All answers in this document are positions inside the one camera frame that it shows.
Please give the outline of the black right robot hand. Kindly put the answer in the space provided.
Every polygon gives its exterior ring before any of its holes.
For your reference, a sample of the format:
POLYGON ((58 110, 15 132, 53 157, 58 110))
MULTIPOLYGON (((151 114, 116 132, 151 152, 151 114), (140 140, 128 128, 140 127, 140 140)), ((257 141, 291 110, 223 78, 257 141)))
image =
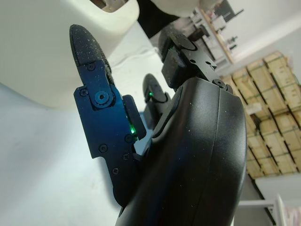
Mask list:
POLYGON ((74 98, 93 158, 105 159, 121 211, 118 226, 229 226, 246 175, 246 119, 216 66, 172 26, 159 37, 162 73, 143 80, 144 116, 117 90, 93 35, 70 27, 83 85, 74 98))

